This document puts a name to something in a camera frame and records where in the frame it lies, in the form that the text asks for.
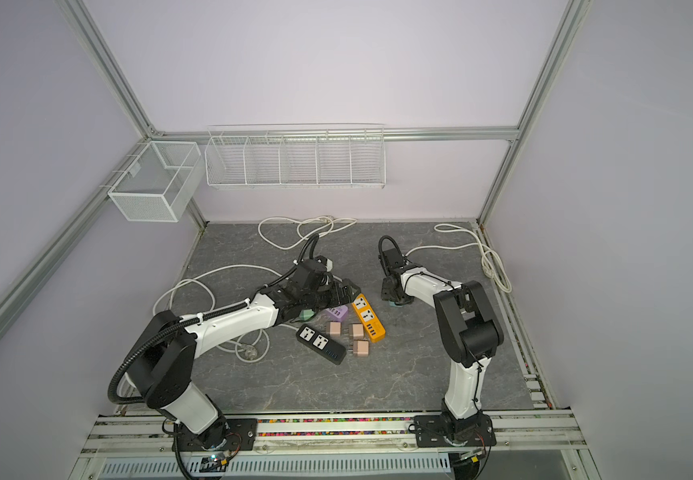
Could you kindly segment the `orange power strip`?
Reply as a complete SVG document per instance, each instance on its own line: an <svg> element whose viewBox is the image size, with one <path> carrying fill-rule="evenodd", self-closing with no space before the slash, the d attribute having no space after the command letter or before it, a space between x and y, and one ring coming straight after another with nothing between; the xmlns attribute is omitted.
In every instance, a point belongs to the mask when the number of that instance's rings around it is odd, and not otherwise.
<svg viewBox="0 0 693 480"><path fill-rule="evenodd" d="M359 294L352 306L363 324L370 342L376 343L386 337L386 329L364 294Z"/></svg>

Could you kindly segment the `black power strip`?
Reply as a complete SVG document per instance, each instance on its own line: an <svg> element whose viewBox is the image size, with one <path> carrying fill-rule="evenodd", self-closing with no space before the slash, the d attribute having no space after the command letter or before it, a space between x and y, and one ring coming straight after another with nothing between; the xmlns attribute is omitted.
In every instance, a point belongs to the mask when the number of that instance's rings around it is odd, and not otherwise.
<svg viewBox="0 0 693 480"><path fill-rule="evenodd" d="M347 355L344 345L308 325L298 328L296 340L334 365L342 364Z"/></svg>

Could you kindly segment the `purple power strip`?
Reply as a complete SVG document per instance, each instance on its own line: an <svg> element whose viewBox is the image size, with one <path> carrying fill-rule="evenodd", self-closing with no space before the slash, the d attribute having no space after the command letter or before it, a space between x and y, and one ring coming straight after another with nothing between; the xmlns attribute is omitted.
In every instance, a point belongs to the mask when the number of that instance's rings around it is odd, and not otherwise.
<svg viewBox="0 0 693 480"><path fill-rule="evenodd" d="M336 307L332 307L332 308L328 308L328 309L324 310L324 312L326 312L326 314L328 314L328 316L330 316L330 318L332 318L332 320L338 321L338 322L342 322L342 320L344 320L344 318L347 317L349 311L350 311L350 308L348 308L348 306L346 306L346 305L336 306Z"/></svg>

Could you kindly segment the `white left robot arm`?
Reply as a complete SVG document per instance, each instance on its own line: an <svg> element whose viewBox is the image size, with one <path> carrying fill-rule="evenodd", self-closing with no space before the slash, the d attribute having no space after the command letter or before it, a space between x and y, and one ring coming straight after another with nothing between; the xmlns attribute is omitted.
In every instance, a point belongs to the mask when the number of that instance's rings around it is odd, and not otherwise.
<svg viewBox="0 0 693 480"><path fill-rule="evenodd" d="M228 421L216 403L192 381L194 360L244 334L282 325L304 310L314 312L353 303L361 294L348 279L312 288L268 286L252 298L212 312L156 314L108 384L116 405L144 403L176 422L202 449L222 446Z"/></svg>

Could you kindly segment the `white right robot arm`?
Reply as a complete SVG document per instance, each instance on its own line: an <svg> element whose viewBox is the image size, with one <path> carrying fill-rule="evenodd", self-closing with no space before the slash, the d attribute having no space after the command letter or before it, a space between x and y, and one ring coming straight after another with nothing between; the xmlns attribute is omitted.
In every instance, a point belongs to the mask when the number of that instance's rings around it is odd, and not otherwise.
<svg viewBox="0 0 693 480"><path fill-rule="evenodd" d="M420 430L454 446L494 446L493 422L482 408L481 394L488 366L505 336L484 286L448 280L421 266L386 267L384 274L384 300L397 305L419 300L435 310L451 360L441 414L434 424L420 424Z"/></svg>

